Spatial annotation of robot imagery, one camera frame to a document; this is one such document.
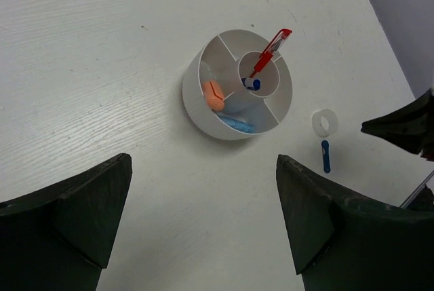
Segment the orange highlighter marker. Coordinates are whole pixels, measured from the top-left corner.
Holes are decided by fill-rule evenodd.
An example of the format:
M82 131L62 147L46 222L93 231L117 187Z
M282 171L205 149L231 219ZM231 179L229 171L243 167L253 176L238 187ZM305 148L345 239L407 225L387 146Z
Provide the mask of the orange highlighter marker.
M207 105L213 111L222 111L224 108L224 94L216 80L206 81L202 84L203 96Z

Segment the blue highlighter marker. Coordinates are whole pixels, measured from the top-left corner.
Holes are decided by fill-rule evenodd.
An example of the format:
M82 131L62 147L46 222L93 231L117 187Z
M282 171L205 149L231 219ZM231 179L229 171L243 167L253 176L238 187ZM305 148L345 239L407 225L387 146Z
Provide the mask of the blue highlighter marker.
M231 117L225 117L222 115L219 115L218 118L223 121L226 125L233 128L234 130L237 130L239 132L243 132L246 134L253 134L255 132L255 127L249 123L246 123L244 121L240 121L238 119L233 119Z

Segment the red ballpoint pen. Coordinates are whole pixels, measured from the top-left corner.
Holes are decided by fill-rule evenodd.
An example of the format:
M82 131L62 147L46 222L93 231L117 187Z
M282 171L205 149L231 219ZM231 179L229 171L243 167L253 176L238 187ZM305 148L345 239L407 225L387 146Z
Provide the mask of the red ballpoint pen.
M288 28L282 28L277 34L269 41L269 44L260 54L258 61L253 67L253 71L250 74L250 78L254 78L264 67L271 61L274 54L284 44L288 37L292 34L292 30Z

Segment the white round divided organizer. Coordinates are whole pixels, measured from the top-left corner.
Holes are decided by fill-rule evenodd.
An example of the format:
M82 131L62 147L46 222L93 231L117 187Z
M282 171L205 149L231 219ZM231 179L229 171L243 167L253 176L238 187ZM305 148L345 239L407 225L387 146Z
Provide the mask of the white round divided organizer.
M192 122L205 134L220 140L241 140L270 132L288 114L292 102L292 78L279 52L255 78L258 91L244 87L268 41L247 30L229 30L213 37L184 73L182 100ZM224 108L213 111L203 96L202 84L216 80L224 94ZM255 127L253 134L234 130L218 116L231 117Z

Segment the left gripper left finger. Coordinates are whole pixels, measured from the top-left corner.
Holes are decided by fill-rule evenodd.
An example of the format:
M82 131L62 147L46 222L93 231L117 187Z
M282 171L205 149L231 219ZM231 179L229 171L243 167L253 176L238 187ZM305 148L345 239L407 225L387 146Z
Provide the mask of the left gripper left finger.
M76 176L1 202L2 290L95 290L132 180L120 153Z

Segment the small blue clip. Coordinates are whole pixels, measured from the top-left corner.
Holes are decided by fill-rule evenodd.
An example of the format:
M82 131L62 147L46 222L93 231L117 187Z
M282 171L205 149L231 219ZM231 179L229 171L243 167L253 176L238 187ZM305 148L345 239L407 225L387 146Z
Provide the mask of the small blue clip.
M330 164L330 144L327 140L321 141L322 159L323 159L323 171L328 174L331 172Z

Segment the white tape roll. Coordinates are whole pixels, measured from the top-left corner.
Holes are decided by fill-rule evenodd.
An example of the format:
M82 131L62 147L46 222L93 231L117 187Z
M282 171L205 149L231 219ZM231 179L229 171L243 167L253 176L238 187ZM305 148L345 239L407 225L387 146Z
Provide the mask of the white tape roll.
M313 131L319 137L328 137L338 130L338 118L330 109L317 111L311 117Z

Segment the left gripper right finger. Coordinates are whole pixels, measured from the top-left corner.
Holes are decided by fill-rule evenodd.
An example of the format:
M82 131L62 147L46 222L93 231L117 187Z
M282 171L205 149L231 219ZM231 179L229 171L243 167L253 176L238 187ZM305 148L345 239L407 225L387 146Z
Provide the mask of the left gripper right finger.
M377 201L280 155L277 189L306 290L432 290L433 213Z

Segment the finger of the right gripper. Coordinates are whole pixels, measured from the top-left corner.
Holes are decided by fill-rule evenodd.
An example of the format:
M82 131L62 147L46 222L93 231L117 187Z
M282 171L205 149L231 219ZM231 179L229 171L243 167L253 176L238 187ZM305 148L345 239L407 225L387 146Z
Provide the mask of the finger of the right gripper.
M405 107L362 123L361 132L433 160L433 88Z

